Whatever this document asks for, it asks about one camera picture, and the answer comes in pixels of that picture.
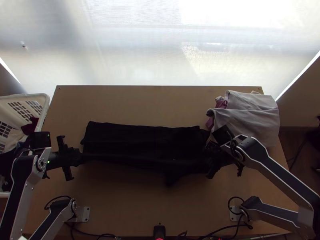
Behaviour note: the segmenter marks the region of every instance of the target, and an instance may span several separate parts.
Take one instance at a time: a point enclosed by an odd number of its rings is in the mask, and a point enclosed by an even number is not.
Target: tabletop
[[[262,93],[260,87],[231,86],[57,86],[43,131],[51,134],[52,150],[56,136],[65,135],[69,147],[80,148],[89,121],[129,125],[188,127],[206,129],[206,111],[226,90]],[[280,141],[269,154],[288,168]],[[201,236],[234,225],[227,201],[232,196],[247,199],[259,196],[263,202],[297,210],[297,206],[258,171],[244,168],[237,177],[235,165],[223,167],[213,179],[190,175],[167,188],[164,176],[127,166],[92,161],[77,168],[75,177],[65,181],[62,169],[48,172],[50,179],[34,190],[25,233],[32,233],[48,215],[43,209],[52,198],[69,195],[78,204],[90,206],[90,218],[76,227],[82,231],[117,236],[151,236],[153,226],[162,224],[168,236],[188,230]],[[287,233],[271,224],[253,222],[253,230],[240,228],[239,234]],[[233,235],[230,228],[221,234]],[[69,234],[64,226],[60,234]]]

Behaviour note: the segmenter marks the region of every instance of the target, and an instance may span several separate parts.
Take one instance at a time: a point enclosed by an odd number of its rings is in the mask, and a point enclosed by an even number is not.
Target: folded black garment
[[[191,173],[208,173],[209,131],[199,126],[167,128],[89,122],[81,140],[83,158],[163,172],[168,186]]]

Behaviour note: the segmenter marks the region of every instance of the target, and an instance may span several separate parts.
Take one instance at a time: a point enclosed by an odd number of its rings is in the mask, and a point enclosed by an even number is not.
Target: white window shade
[[[320,50],[316,0],[0,0],[0,57],[29,93],[56,85],[262,86]]]

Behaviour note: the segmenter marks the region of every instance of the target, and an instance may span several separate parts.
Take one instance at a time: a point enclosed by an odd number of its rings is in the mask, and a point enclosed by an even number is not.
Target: laundry basket
[[[0,154],[3,153],[7,137],[12,129],[31,123],[30,117],[39,118],[35,132],[41,131],[50,98],[47,94],[16,94],[0,97]],[[0,175],[0,198],[9,197],[2,191],[4,177]]]

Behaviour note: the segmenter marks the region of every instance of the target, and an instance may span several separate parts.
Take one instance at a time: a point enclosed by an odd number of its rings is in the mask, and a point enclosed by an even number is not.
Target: black cable
[[[225,229],[228,229],[228,228],[237,228],[236,233],[232,236],[232,238],[223,238],[223,239],[233,239],[233,238],[235,238],[236,235],[238,234],[238,229],[239,229],[239,227],[247,227],[247,228],[249,228],[250,230],[253,229],[253,227],[252,227],[251,225],[249,225],[249,224],[247,224],[247,223],[245,223],[245,224],[240,224],[240,221],[238,221],[238,224],[237,224],[237,225],[230,225],[230,226],[226,226],[226,227],[220,228],[220,229],[218,229],[218,230],[216,230],[216,231],[214,231],[214,232],[211,232],[211,233],[207,234],[206,236],[201,236],[201,237],[199,238],[199,240],[202,240],[202,239],[208,238],[208,237],[212,237],[215,233],[220,232],[220,231],[225,230]]]
[[[121,238],[117,237],[116,235],[109,234],[109,233],[105,233],[105,234],[100,234],[100,235],[98,235],[98,234],[91,234],[91,233],[83,232],[83,231],[80,231],[80,230],[78,230],[77,228],[71,226],[70,224],[68,224],[68,223],[66,223],[66,222],[65,222],[64,224],[66,224],[69,228],[72,228],[74,231],[76,231],[76,232],[78,232],[78,233],[81,233],[81,234],[87,235],[87,236],[98,237],[98,239],[99,239],[99,238],[115,238],[115,239],[117,239],[117,240],[120,240],[120,239],[121,239]]]
[[[116,239],[116,236],[113,234],[104,233],[104,234],[101,234],[100,236],[98,236],[97,240],[99,240],[100,238],[115,238]]]
[[[180,238],[184,239],[184,240],[195,240],[193,238],[187,238],[186,235],[187,235],[187,232],[188,231],[185,231],[185,232],[182,232],[180,233],[178,236],[176,236],[176,238],[174,240],[180,240]]]
[[[291,172],[291,170],[292,170],[292,167],[293,167],[294,164],[296,163],[296,161],[297,161],[297,159],[298,159],[298,156],[299,156],[301,150],[303,149],[304,145],[305,145],[307,142],[308,142],[308,140],[305,139],[305,140],[302,142],[302,144],[299,146],[298,151],[297,151],[296,155],[294,156],[293,162],[292,162],[292,164],[291,164],[291,166],[290,166],[290,168],[289,168],[289,171],[290,171],[290,172]]]
[[[230,202],[231,202],[232,199],[235,199],[235,198],[240,199],[240,200],[242,200],[242,202],[244,202],[244,200],[243,200],[241,197],[237,197],[237,196],[231,197],[231,198],[229,199],[229,201],[228,201],[228,209],[229,209],[229,211],[231,211],[231,210],[230,210]],[[232,240],[232,239],[234,239],[234,238],[237,236],[239,227],[247,227],[247,228],[249,228],[250,230],[253,229],[253,227],[252,227],[251,225],[249,225],[248,223],[246,223],[246,222],[245,222],[244,224],[240,224],[240,221],[241,221],[242,217],[244,216],[244,214],[243,214],[242,212],[241,212],[240,214],[239,214],[239,213],[235,213],[235,212],[233,212],[233,211],[231,211],[231,212],[232,212],[233,214],[235,214],[235,215],[241,215],[240,218],[239,218],[239,220],[238,220],[238,224],[237,224],[237,225],[230,225],[230,226],[226,226],[226,227],[220,228],[220,229],[218,229],[218,230],[216,230],[216,231],[214,231],[214,232],[211,232],[211,233],[209,233],[209,234],[207,234],[207,235],[205,235],[205,236],[199,237],[198,240],[202,240],[202,239],[204,239],[204,238],[212,237],[215,233],[220,232],[220,231],[225,230],[225,229],[228,229],[228,228],[237,228],[235,234],[234,234],[231,238],[223,238],[224,240],[225,240],[225,239],[227,239],[227,240]]]
[[[234,197],[230,198],[229,201],[228,201],[228,209],[229,209],[229,211],[232,212],[234,215],[241,215],[241,214],[243,214],[242,212],[234,212],[234,211],[232,211],[231,208],[230,208],[230,202],[231,202],[232,199],[235,199],[235,198],[240,199],[242,202],[244,202],[244,200],[243,200],[241,197],[234,196]]]
[[[67,195],[62,195],[62,196],[55,197],[55,198],[51,199],[49,202],[47,202],[47,204],[44,206],[44,209],[45,209],[45,210],[48,210],[48,209],[49,209],[48,205],[49,205],[52,201],[57,200],[57,199],[59,199],[59,198],[69,198],[69,199],[71,199],[71,197],[70,197],[70,196],[67,196]]]
[[[73,229],[74,229],[74,225],[75,225],[75,224],[76,224],[76,223],[73,222],[73,223],[72,223],[72,226],[71,226],[71,228],[70,228],[70,235],[71,235],[71,239],[72,239],[72,240],[75,240],[75,239],[74,239],[74,236],[73,236]]]

